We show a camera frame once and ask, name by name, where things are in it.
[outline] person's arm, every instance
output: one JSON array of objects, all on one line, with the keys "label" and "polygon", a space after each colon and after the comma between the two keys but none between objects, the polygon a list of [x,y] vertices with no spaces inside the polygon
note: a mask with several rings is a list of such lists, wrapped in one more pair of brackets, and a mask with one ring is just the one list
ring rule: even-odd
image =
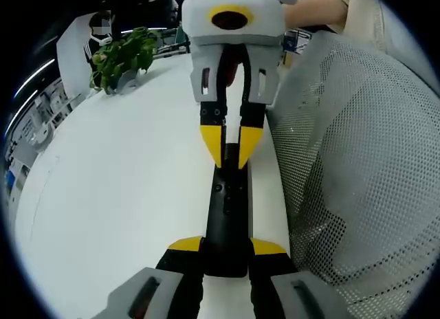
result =
[{"label": "person's arm", "polygon": [[298,0],[294,5],[283,4],[286,27],[344,23],[348,2],[343,0]]}]

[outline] white table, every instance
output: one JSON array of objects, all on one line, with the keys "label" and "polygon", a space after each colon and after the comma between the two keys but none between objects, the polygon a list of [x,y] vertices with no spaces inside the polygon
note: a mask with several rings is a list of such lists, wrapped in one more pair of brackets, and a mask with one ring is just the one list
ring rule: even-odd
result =
[{"label": "white table", "polygon": [[[109,292],[155,267],[172,242],[204,235],[214,162],[199,132],[191,68],[189,55],[159,59],[134,92],[96,94],[37,157],[15,237],[24,268],[60,318],[96,315]],[[242,83],[237,75],[228,90],[235,97],[228,124],[239,116]],[[228,138],[237,131],[230,128]],[[251,165],[254,237],[288,250],[267,123]],[[199,318],[254,318],[247,279],[205,277],[203,286]]]}]

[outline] white wall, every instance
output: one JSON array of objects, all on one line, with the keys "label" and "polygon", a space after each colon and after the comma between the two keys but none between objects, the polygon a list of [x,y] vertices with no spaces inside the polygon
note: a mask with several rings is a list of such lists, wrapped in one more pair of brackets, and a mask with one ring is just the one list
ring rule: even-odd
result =
[{"label": "white wall", "polygon": [[91,14],[76,18],[56,43],[58,68],[69,99],[90,92],[91,68],[85,60],[84,44],[90,38]]}]

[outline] green leaves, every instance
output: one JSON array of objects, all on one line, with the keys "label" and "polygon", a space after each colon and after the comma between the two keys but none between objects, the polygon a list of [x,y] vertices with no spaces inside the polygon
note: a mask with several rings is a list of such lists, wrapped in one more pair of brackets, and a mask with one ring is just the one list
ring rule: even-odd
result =
[{"label": "green leaves", "polygon": [[158,37],[159,33],[153,34],[153,31],[139,27],[121,40],[101,47],[92,57],[98,71],[91,75],[90,87],[94,87],[93,79],[100,74],[99,87],[110,94],[124,72],[140,68],[147,70],[153,62],[153,49]]}]

